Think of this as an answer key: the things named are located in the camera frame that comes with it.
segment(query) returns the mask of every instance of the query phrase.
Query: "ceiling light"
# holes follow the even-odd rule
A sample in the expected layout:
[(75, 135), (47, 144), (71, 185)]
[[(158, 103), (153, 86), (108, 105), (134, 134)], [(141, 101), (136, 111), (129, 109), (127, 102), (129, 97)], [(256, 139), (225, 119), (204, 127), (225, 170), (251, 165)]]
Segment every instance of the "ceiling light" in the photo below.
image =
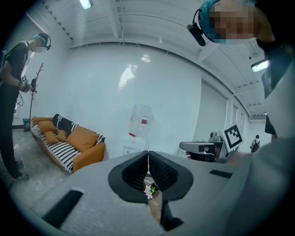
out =
[(268, 59), (263, 59), (253, 65), (251, 65), (253, 72), (258, 72), (260, 70), (266, 69), (269, 65)]
[(149, 63), (149, 62), (151, 62), (151, 59), (150, 59), (149, 55), (144, 54), (142, 56), (142, 61)]
[(82, 7), (84, 9), (88, 9), (88, 8), (93, 6), (93, 1), (92, 0), (80, 0), (80, 2), (81, 2)]

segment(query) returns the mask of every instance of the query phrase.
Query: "sofa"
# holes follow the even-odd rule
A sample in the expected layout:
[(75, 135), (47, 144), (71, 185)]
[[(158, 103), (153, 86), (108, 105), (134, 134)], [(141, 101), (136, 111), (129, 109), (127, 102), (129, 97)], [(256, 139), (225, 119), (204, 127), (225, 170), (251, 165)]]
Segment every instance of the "sofa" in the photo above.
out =
[(57, 129), (54, 136), (57, 137), (60, 130), (65, 130), (67, 137), (73, 132), (78, 124), (56, 114), (54, 117), (34, 117), (31, 122), (33, 137), (40, 144), (44, 152), (63, 170), (72, 174), (84, 166), (103, 161), (106, 154), (105, 137), (97, 134), (96, 143), (80, 152), (77, 148), (67, 142), (58, 141), (55, 144), (48, 144), (43, 133), (40, 132), (39, 122), (52, 121)]

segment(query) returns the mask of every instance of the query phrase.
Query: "dark pants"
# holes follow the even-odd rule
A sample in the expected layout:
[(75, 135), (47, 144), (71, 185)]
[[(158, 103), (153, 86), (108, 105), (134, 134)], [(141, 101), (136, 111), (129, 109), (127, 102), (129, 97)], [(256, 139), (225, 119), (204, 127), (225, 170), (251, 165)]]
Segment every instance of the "dark pants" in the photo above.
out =
[(17, 178), (21, 175), (14, 158), (12, 140), (12, 122), (15, 104), (18, 98), (17, 88), (3, 83), (0, 87), (0, 152), (8, 173)]

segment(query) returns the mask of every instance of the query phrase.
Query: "hair net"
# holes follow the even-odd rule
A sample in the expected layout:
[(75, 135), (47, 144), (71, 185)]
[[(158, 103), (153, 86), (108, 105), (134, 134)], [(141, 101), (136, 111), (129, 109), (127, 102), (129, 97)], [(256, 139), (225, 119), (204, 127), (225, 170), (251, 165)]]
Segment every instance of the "hair net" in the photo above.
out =
[(209, 10), (213, 6), (213, 4), (217, 1), (219, 0), (204, 1), (199, 11), (199, 16), (200, 16), (199, 24), (207, 38), (211, 39), (213, 42), (226, 44), (228, 43), (227, 40), (221, 39), (220, 34), (216, 34), (215, 29), (210, 27), (210, 24), (209, 24)]
[(32, 39), (38, 39), (38, 38), (41, 38), (41, 47), (46, 47), (46, 42), (45, 42), (45, 39), (43, 39), (40, 35), (35, 35)]

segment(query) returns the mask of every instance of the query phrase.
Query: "ceiling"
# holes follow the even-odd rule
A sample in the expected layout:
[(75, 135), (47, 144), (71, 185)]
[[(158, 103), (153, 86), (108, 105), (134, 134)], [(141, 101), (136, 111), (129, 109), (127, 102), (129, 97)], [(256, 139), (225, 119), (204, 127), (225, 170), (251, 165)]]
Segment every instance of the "ceiling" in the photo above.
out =
[(251, 64), (264, 59), (255, 40), (241, 45), (219, 45), (206, 40), (201, 47), (187, 31), (203, 0), (43, 0), (43, 5), (72, 48), (91, 43), (126, 42), (158, 47), (185, 57), (221, 80), (253, 119), (264, 119), (261, 75)]

